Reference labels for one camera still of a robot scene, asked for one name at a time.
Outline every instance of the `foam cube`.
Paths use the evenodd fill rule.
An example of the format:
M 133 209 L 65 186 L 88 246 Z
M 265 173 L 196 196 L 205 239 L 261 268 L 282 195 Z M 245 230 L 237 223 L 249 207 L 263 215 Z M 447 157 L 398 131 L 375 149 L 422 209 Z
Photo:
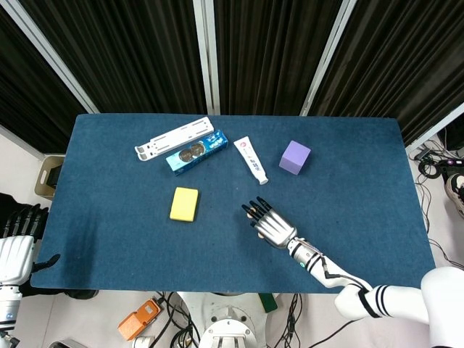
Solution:
M 292 174 L 298 175 L 310 152 L 311 149 L 292 140 L 283 153 L 278 166 Z
M 171 220 L 192 222 L 195 218 L 196 201 L 198 190 L 194 188 L 175 188 L 173 205 L 171 205 Z

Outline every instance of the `orange device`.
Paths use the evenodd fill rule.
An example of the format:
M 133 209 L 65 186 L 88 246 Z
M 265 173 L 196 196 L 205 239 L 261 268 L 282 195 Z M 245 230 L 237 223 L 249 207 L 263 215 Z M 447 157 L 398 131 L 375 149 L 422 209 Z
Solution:
M 153 299 L 146 301 L 137 312 L 132 312 L 117 327 L 126 341 L 139 335 L 161 313 L 162 308 Z

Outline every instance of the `yellow sponge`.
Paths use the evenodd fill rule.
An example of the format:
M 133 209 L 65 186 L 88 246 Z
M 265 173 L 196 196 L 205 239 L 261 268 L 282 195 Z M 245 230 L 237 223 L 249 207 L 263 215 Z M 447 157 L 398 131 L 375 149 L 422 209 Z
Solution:
M 195 218 L 197 199 L 198 190 L 194 188 L 177 187 L 175 189 L 169 218 L 171 220 L 193 221 Z

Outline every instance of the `blue table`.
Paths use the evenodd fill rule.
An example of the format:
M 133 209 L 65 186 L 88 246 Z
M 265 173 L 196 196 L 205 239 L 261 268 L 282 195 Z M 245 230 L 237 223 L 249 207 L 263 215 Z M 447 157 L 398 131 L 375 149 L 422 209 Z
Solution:
M 434 266 L 398 124 L 345 117 L 214 116 L 230 141 L 178 177 L 134 146 L 198 115 L 80 115 L 51 206 L 37 287 L 335 292 L 257 238 L 241 208 L 265 197 L 346 271 L 373 286 L 420 286 Z M 260 186 L 233 146 L 249 136 Z M 278 167 L 290 140 L 312 149 L 298 176 Z M 196 220 L 169 219 L 176 186 L 199 189 Z

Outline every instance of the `purple cube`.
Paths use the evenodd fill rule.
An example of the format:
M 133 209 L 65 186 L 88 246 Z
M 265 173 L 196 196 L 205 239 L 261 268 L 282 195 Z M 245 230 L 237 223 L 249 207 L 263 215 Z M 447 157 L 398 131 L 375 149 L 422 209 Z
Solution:
M 292 140 L 283 153 L 278 166 L 292 174 L 298 175 L 310 152 L 311 149 Z

